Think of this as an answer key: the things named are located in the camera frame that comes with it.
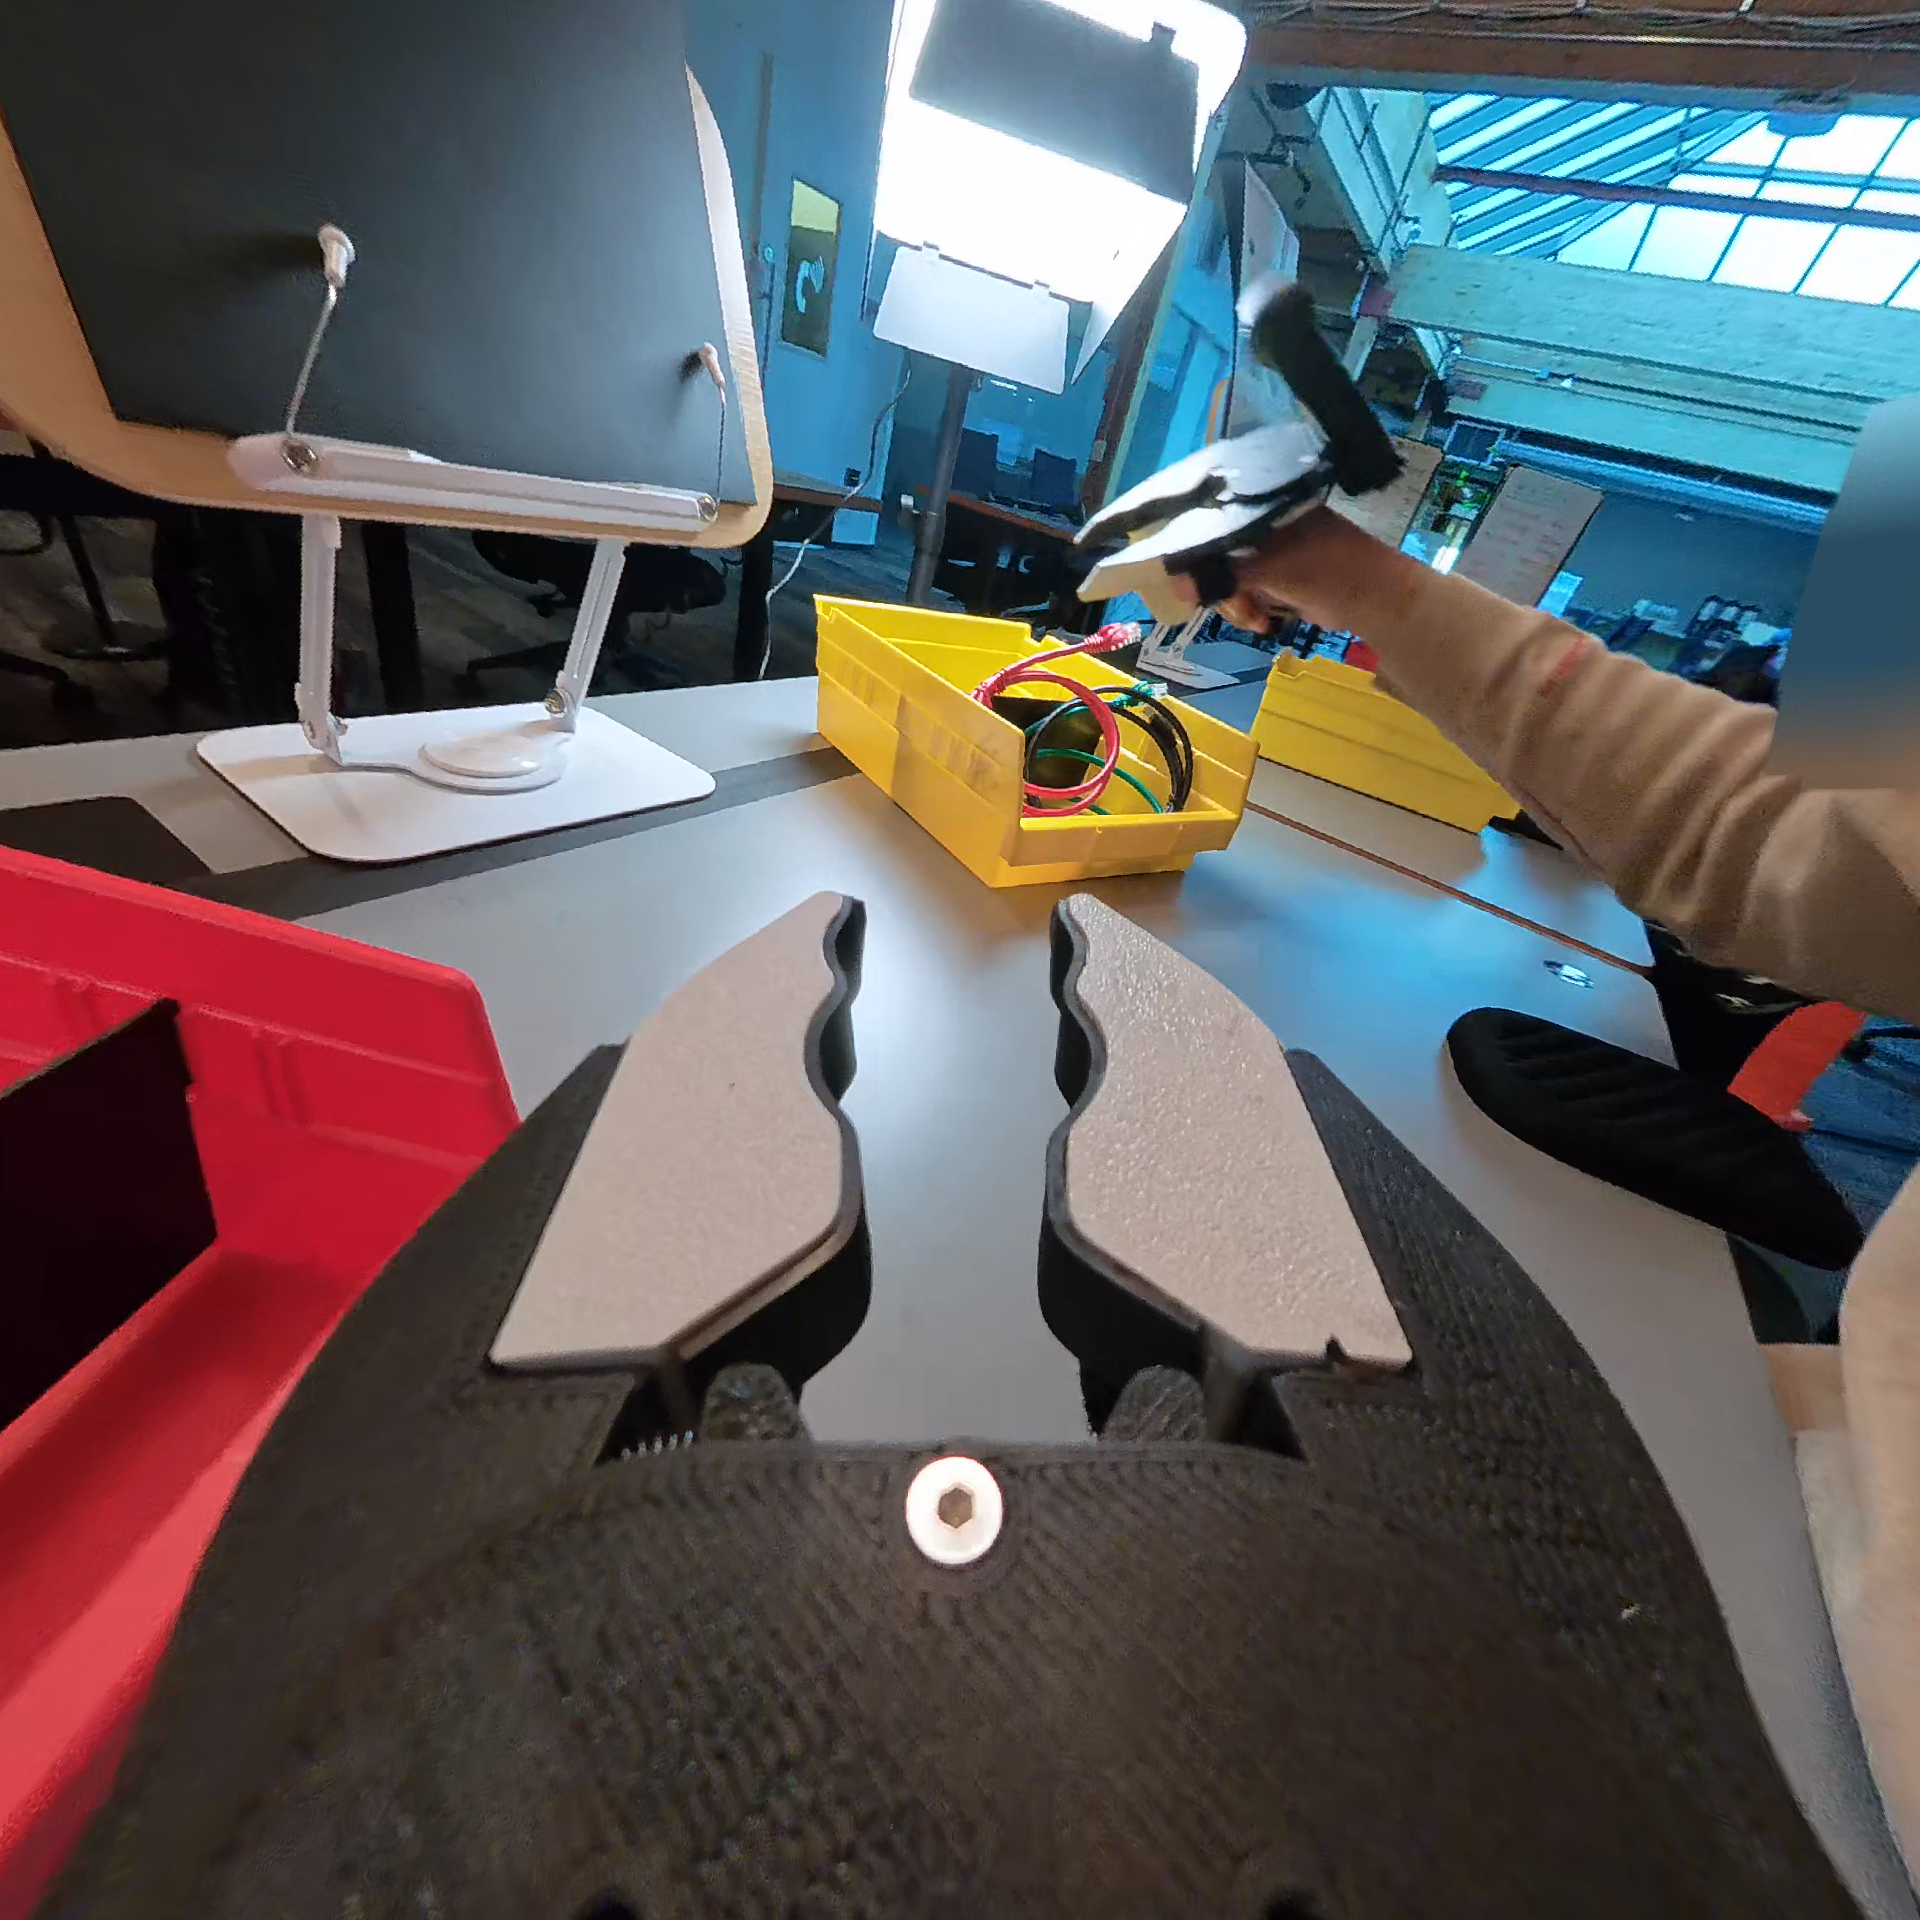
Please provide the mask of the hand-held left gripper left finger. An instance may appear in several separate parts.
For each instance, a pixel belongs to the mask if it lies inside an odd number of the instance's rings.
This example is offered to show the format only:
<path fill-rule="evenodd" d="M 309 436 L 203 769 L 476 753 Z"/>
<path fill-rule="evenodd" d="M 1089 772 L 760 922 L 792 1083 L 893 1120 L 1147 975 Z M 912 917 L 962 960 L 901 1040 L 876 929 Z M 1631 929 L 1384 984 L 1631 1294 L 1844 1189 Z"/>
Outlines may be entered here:
<path fill-rule="evenodd" d="M 624 1044 L 494 1335 L 510 1372 L 768 1362 L 810 1379 L 870 1301 L 850 1003 L 866 902 L 814 892 Z"/>

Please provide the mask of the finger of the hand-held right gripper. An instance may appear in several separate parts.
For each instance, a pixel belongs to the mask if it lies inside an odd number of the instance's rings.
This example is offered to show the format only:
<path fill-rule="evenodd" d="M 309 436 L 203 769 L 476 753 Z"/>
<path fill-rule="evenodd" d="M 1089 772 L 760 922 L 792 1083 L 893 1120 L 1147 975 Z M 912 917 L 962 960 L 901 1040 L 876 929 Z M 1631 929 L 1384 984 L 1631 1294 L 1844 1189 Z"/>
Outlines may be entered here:
<path fill-rule="evenodd" d="M 1148 604 L 1179 604 L 1176 585 L 1185 582 L 1198 604 L 1219 604 L 1238 591 L 1235 555 L 1253 544 L 1253 501 L 1195 501 L 1095 560 L 1077 585 L 1077 598 L 1136 594 Z"/>
<path fill-rule="evenodd" d="M 1319 493 L 1318 430 L 1253 430 L 1229 436 L 1141 477 L 1077 530 L 1077 545 L 1110 545 L 1198 514 L 1198 544 L 1253 529 L 1260 517 Z"/>

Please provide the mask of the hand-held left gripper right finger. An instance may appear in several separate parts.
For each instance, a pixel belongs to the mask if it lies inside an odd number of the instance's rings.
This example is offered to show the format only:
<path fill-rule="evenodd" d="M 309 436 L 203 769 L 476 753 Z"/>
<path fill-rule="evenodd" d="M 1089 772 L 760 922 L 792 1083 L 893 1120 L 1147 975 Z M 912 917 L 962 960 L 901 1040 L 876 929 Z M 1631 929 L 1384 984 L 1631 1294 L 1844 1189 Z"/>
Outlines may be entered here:
<path fill-rule="evenodd" d="M 1402 1372 L 1412 1344 L 1274 1029 L 1077 892 L 1055 905 L 1046 1218 L 1064 1252 L 1254 1366 Z"/>

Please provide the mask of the yellow plastic bin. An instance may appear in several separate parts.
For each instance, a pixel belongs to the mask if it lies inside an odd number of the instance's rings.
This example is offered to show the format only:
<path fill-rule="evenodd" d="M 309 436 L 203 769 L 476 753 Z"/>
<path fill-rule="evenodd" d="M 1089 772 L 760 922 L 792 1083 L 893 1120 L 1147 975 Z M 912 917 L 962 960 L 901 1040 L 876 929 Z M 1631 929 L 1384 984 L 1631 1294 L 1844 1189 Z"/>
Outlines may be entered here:
<path fill-rule="evenodd" d="M 1334 657 L 1274 657 L 1253 741 L 1274 765 L 1466 833 L 1525 812 L 1435 722 L 1383 691 L 1371 669 Z"/>
<path fill-rule="evenodd" d="M 1117 721 L 1117 769 L 1088 809 L 1033 802 L 1030 747 L 1055 728 L 974 700 L 999 669 L 1055 644 L 1025 623 L 822 594 L 814 598 L 819 733 L 987 885 L 1067 885 L 1185 871 L 1223 849 L 1254 772 L 1248 733 L 1164 700 L 1194 750 L 1185 805 L 1164 753 Z"/>

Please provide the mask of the red plastic bin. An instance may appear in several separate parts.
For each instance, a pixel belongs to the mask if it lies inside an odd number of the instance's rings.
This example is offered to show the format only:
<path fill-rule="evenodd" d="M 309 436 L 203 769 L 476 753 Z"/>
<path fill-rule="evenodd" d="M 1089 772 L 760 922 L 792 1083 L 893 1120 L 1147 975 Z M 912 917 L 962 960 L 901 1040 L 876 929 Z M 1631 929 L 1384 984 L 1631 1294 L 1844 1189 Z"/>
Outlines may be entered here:
<path fill-rule="evenodd" d="M 3 1425 L 3 1914 L 123 1750 L 287 1393 L 517 1124 L 478 985 L 222 901 L 3 852 L 3 1089 L 179 1003 L 213 1247 Z"/>

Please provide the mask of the person's right hand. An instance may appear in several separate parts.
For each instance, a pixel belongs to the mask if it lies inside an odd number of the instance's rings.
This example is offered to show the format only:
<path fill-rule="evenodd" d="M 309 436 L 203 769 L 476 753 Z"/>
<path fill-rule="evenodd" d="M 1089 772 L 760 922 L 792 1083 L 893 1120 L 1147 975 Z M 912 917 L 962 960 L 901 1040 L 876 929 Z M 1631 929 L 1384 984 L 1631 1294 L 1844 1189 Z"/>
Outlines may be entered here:
<path fill-rule="evenodd" d="M 1430 567 L 1328 507 L 1308 507 L 1229 558 L 1232 591 L 1206 597 L 1206 604 L 1247 632 L 1291 616 L 1365 641 L 1390 638 L 1435 582 Z"/>

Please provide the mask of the metal light stand pole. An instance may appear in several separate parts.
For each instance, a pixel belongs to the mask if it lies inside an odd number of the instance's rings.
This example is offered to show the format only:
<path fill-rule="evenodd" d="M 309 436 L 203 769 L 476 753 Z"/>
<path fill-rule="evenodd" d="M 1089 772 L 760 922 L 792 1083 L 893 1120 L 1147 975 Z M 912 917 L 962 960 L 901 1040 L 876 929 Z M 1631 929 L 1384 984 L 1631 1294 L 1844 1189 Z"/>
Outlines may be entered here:
<path fill-rule="evenodd" d="M 966 428 L 972 396 L 972 369 L 946 363 L 946 397 L 929 459 L 929 483 L 912 520 L 912 564 L 906 575 L 906 604 L 927 604 L 943 560 L 943 541 L 947 530 L 952 481 Z"/>

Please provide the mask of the studio light panel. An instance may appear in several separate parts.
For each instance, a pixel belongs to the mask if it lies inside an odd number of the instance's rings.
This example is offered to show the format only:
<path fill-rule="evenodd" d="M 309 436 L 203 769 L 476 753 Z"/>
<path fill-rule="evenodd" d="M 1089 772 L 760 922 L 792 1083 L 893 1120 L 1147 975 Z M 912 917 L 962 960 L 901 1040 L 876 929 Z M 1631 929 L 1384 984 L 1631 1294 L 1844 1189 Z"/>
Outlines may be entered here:
<path fill-rule="evenodd" d="M 1244 55 L 1215 3 L 898 3 L 876 338 L 1064 393 L 1181 226 Z"/>

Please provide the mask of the black ribbed plastic part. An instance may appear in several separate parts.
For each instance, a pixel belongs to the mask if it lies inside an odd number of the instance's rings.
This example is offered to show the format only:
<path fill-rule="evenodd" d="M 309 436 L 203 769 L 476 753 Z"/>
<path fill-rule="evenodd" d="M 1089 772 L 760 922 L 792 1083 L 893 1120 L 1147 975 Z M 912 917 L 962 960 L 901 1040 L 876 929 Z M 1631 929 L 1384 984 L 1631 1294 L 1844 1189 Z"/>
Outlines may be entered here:
<path fill-rule="evenodd" d="M 1727 1089 L 1500 1006 L 1461 1013 L 1446 1056 L 1483 1117 L 1557 1162 L 1820 1269 L 1860 1252 L 1804 1145 Z"/>

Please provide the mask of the black bin divider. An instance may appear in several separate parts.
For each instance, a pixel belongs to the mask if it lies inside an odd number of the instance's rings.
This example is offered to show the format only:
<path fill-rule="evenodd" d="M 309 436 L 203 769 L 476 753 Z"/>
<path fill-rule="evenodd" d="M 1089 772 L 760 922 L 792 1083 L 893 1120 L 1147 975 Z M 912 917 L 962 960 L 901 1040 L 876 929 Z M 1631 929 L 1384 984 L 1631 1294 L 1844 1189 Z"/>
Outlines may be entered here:
<path fill-rule="evenodd" d="M 3 1093 L 3 1424 L 213 1247 L 191 1083 L 163 998 Z"/>

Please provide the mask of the person's torso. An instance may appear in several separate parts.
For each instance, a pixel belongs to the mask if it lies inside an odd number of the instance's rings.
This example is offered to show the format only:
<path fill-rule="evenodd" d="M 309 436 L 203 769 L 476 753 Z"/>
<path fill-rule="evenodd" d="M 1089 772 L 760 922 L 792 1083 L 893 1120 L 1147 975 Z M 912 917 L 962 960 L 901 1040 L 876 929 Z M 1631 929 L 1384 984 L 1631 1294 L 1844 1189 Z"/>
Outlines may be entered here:
<path fill-rule="evenodd" d="M 1851 1263 L 1836 1425 L 1795 1437 L 1802 1504 L 1885 1821 L 1918 1885 L 1918 1182 Z"/>

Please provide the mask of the black board with wooden back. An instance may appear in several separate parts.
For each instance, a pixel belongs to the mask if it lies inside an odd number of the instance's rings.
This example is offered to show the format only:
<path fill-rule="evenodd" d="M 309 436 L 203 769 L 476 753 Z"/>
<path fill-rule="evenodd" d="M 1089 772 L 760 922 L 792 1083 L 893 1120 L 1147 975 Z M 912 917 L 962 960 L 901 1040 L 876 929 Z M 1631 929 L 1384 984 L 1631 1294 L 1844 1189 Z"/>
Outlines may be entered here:
<path fill-rule="evenodd" d="M 743 544 L 681 3 L 5 3 L 3 418 L 172 501 Z"/>

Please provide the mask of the green wall sign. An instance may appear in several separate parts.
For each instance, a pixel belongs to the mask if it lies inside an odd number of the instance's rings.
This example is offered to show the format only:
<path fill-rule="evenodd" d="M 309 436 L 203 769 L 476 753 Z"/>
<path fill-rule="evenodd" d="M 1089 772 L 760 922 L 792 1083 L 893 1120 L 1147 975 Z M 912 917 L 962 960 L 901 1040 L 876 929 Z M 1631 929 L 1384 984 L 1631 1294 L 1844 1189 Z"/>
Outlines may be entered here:
<path fill-rule="evenodd" d="M 822 359 L 831 350 L 839 248 L 841 202 L 823 189 L 795 176 L 788 189 L 777 335 L 782 344 Z"/>

